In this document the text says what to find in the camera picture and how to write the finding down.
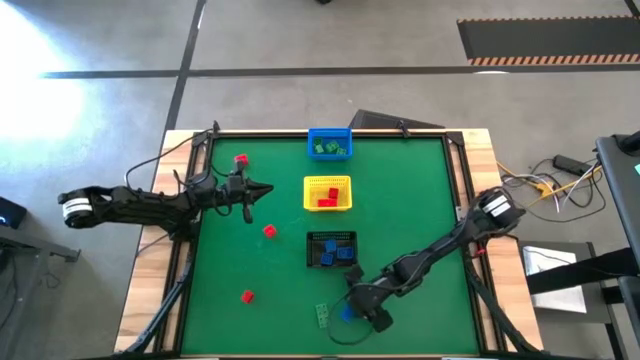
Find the blue bin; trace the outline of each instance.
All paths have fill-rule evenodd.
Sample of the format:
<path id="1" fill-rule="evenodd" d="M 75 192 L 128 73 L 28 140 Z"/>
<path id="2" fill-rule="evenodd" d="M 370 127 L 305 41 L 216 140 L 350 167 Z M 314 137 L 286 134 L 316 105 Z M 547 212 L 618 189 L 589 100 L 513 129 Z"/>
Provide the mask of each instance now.
<path id="1" fill-rule="evenodd" d="M 322 153 L 315 150 L 317 145 L 314 144 L 316 138 L 322 138 Z M 346 154 L 329 153 L 326 145 L 336 142 L 341 149 L 346 150 Z M 309 129 L 307 138 L 307 153 L 314 160 L 341 161 L 347 160 L 353 156 L 353 140 L 351 138 L 351 129 L 349 128 L 315 128 Z"/>

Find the red block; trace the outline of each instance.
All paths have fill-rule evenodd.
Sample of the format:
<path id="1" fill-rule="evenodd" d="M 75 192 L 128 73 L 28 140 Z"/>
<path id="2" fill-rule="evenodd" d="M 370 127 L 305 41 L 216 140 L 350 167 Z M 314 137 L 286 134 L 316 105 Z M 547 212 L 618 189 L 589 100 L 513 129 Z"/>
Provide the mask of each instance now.
<path id="1" fill-rule="evenodd" d="M 338 199 L 338 189 L 337 188 L 329 188 L 329 199 Z"/>
<path id="2" fill-rule="evenodd" d="M 247 157 L 247 154 L 240 154 L 240 155 L 234 157 L 233 161 L 234 162 L 242 161 L 244 166 L 249 166 L 249 158 Z"/>
<path id="3" fill-rule="evenodd" d="M 336 199 L 319 199 L 318 200 L 319 207 L 332 207 L 338 206 L 338 200 Z"/>
<path id="4" fill-rule="evenodd" d="M 264 229 L 262 229 L 262 232 L 264 232 L 264 234 L 271 239 L 272 237 L 276 236 L 277 231 L 276 231 L 276 227 L 269 224 L 267 226 L 264 227 Z"/>
<path id="5" fill-rule="evenodd" d="M 251 301 L 253 301 L 253 297 L 255 296 L 254 293 L 252 293 L 249 290 L 245 290 L 244 294 L 242 294 L 242 297 L 240 298 L 242 300 L 243 303 L 245 304 L 250 304 Z"/>

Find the concrete floor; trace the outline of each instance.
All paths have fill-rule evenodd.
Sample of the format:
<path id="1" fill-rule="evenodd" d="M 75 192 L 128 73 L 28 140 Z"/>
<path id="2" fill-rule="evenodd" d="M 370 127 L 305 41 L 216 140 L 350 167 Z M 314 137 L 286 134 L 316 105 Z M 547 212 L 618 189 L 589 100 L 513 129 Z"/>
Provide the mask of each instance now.
<path id="1" fill-rule="evenodd" d="M 140 229 L 67 229 L 56 196 L 121 184 L 126 169 L 155 156 L 175 86 L 175 79 L 35 80 L 33 73 L 178 69 L 195 4 L 0 2 L 0 43 L 10 54 L 0 64 L 16 69 L 0 84 L 0 196 L 29 209 L 25 231 L 82 248 L 77 264 L 51 262 L 62 285 L 39 289 L 16 359 L 111 352 Z M 465 65 L 457 18 L 627 13 L 622 0 L 335 0 L 324 7 L 312 0 L 210 0 L 192 68 Z M 176 128 L 201 129 L 214 119 L 242 129 L 346 125 L 367 109 L 489 128 L 498 159 L 524 172 L 558 153 L 590 159 L 596 137 L 637 130 L 638 93 L 634 72 L 189 79 Z M 153 170 L 141 169 L 134 184 L 148 189 Z M 603 190 L 610 206 L 602 213 L 572 225 L 526 216 L 517 235 L 592 241 L 599 252 L 623 247 Z M 550 204 L 537 210 L 553 216 Z M 640 358 L 624 309 L 616 312 L 631 358 Z M 553 353 L 612 356 L 603 326 L 539 322 Z"/>

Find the green table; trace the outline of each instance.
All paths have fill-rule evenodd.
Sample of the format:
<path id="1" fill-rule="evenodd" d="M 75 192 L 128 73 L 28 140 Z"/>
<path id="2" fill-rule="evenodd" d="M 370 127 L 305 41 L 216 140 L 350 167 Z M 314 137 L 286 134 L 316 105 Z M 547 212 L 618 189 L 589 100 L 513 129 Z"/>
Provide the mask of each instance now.
<path id="1" fill-rule="evenodd" d="M 470 301 L 462 251 L 435 265 L 423 284 L 384 307 L 394 324 L 355 346 L 333 343 L 320 329 L 315 305 L 331 307 L 346 291 L 345 269 L 306 266 L 308 231 L 349 230 L 358 235 L 365 279 L 409 251 L 424 248 L 455 223 L 450 155 L 440 135 L 354 135 L 354 156 L 317 162 L 307 155 L 304 134 L 221 137 L 213 164 L 227 172 L 233 157 L 247 154 L 248 176 L 274 191 L 252 208 L 245 224 L 236 208 L 228 217 L 207 211 L 195 256 L 182 353 L 184 355 L 477 354 L 475 308 Z M 312 213 L 303 209 L 303 178 L 349 175 L 353 208 Z M 262 228 L 278 234 L 267 239 Z M 251 304 L 240 300 L 255 293 Z M 336 337 L 352 340 L 368 323 L 331 317 Z"/>

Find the blue lego brick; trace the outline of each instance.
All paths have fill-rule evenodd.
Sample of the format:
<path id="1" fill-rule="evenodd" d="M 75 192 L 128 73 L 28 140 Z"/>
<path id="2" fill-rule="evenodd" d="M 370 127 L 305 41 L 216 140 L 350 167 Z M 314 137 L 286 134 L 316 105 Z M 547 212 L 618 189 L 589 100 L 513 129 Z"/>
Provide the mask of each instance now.
<path id="1" fill-rule="evenodd" d="M 333 265 L 333 255 L 323 253 L 322 257 L 320 257 L 320 264 L 322 265 Z"/>
<path id="2" fill-rule="evenodd" d="M 346 322 L 348 324 L 348 323 L 351 322 L 351 319 L 353 319 L 354 315 L 355 314 L 353 313 L 353 309 L 351 308 L 351 306 L 347 305 L 342 310 L 342 313 L 340 314 L 340 317 L 342 318 L 342 320 L 344 322 Z"/>
<path id="3" fill-rule="evenodd" d="M 338 248 L 338 259 L 340 260 L 353 259 L 353 248 L 351 246 Z"/>
<path id="4" fill-rule="evenodd" d="M 335 240 L 327 240 L 324 242 L 324 249 L 326 252 L 335 252 L 338 248 Z"/>

